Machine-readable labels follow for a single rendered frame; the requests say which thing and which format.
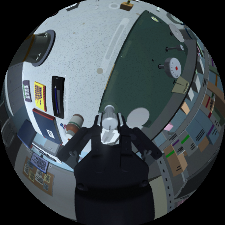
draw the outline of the dark green surface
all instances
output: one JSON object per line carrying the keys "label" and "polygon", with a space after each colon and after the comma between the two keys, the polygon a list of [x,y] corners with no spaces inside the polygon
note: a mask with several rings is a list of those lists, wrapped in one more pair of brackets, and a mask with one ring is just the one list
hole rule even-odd
{"label": "dark green surface", "polygon": [[[173,95],[173,82],[177,80],[169,78],[158,65],[164,65],[169,57],[177,58],[182,76],[186,63],[187,46],[170,32],[168,24],[147,10],[139,16],[115,61],[99,113],[104,111],[105,106],[113,105],[114,113],[121,112],[127,120],[132,110],[144,107],[149,110],[150,117],[143,126],[151,126]],[[166,52],[166,47],[176,45],[182,45],[184,51]]]}

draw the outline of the knob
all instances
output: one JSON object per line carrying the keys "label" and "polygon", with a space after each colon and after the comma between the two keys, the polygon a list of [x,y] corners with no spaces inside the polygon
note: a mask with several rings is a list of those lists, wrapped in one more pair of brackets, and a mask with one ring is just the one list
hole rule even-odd
{"label": "knob", "polygon": [[164,65],[159,65],[159,69],[164,69],[168,77],[178,78],[181,74],[181,65],[176,58],[167,58]]}
{"label": "knob", "polygon": [[176,45],[176,47],[172,47],[172,48],[166,47],[167,52],[168,52],[168,50],[172,50],[172,49],[177,49],[178,51],[183,51],[184,47],[182,45]]}
{"label": "knob", "polygon": [[102,117],[102,127],[106,130],[113,130],[118,126],[118,119],[114,113],[115,108],[111,105],[105,107],[105,114]]}

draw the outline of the book cover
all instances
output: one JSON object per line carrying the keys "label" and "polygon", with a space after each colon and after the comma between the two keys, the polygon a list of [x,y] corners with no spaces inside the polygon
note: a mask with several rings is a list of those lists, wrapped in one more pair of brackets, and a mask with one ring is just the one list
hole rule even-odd
{"label": "book cover", "polygon": [[43,111],[47,111],[46,109],[46,86],[40,84],[39,82],[34,82],[34,95],[35,95],[35,104],[38,108]]}
{"label": "book cover", "polygon": [[23,92],[25,101],[32,102],[29,81],[23,81]]}
{"label": "book cover", "polygon": [[56,144],[62,144],[56,118],[35,108],[32,111],[42,135]]}

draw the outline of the yellow book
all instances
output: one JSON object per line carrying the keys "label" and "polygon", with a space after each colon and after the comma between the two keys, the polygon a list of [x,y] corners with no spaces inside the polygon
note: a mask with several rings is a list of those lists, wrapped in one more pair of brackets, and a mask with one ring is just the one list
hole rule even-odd
{"label": "yellow book", "polygon": [[46,86],[35,81],[34,95],[36,106],[46,112]]}

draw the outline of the white label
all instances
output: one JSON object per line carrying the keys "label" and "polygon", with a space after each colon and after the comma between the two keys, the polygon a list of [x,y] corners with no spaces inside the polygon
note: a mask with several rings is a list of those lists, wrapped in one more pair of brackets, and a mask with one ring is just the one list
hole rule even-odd
{"label": "white label", "polygon": [[51,132],[51,131],[49,131],[49,130],[47,130],[48,131],[48,134],[49,134],[49,136],[51,137],[51,138],[54,138],[54,136],[53,136],[53,133]]}

